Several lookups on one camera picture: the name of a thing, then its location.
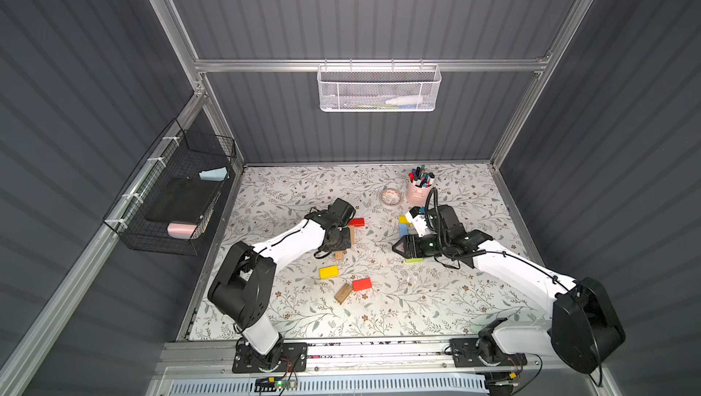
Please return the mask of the red block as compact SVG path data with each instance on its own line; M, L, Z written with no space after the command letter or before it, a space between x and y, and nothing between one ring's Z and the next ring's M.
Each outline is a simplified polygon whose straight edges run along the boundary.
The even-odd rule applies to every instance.
M363 218L354 218L349 222L349 226L352 227L364 227L365 220Z
M352 282L352 289L354 292L372 289L372 280L370 278L354 280Z

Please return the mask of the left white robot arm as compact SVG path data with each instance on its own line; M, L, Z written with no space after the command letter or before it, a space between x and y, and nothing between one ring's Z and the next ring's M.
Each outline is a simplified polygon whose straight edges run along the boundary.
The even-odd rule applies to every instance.
M229 248L207 299L233 319L244 346L263 368L272 370L284 355L283 336L266 315L277 273L308 252L323 259L346 249L355 215L356 209L338 198L325 210L311 210L281 235Z

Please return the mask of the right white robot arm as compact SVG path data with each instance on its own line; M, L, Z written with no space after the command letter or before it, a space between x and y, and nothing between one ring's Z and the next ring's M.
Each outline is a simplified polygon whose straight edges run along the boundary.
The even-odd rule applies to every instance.
M478 332L476 354L495 367L518 354L552 356L571 369L590 374L626 341L605 287L591 277L560 275L505 248L491 235L467 231L448 205L414 207L405 218L415 232L392 250L406 260L434 258L445 267L469 266L492 275L536 302L546 319L520 322L498 317Z

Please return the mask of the small glass dish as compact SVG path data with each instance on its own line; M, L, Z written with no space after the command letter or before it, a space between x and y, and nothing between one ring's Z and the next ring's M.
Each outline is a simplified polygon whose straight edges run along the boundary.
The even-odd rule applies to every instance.
M403 193L395 188L384 188L380 191L379 199L381 205L392 208L403 203Z

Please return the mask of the pink pen cup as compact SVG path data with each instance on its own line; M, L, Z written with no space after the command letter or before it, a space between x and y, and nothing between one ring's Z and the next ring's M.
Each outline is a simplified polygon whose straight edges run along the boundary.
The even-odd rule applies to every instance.
M412 206L424 206L432 189L433 186L430 178L412 180L407 186L406 200Z

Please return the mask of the light blue box in basket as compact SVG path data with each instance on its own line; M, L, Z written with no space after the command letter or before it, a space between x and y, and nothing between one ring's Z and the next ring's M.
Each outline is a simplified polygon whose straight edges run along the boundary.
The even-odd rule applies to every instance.
M206 182L222 182L228 178L228 169L226 167L213 169L209 171L201 171L199 173L200 180Z

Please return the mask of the white bottle in basket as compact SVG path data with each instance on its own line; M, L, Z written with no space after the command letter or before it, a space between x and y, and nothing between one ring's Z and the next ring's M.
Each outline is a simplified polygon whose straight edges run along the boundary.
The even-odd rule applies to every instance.
M385 105L396 106L396 107L418 107L424 103L424 97L420 95L416 96L395 96L394 98L389 98L385 100Z

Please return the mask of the pink eraser in basket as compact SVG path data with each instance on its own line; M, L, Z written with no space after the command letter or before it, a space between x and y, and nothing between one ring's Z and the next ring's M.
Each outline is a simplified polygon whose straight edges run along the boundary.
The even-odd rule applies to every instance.
M167 226L167 233L173 239L189 240L197 230L196 224L184 224L183 222L171 222Z

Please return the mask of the black notebook in basket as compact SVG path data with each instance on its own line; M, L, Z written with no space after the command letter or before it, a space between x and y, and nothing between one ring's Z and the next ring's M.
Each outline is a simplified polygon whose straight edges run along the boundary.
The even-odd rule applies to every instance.
M144 215L150 222L196 224L219 193L220 182L173 178Z

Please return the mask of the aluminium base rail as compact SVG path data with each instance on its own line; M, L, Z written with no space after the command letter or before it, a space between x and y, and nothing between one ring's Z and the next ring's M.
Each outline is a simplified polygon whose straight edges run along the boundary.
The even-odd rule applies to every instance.
M291 339L268 365L244 341L169 343L149 395L487 395L527 379L523 354L498 366L476 336Z

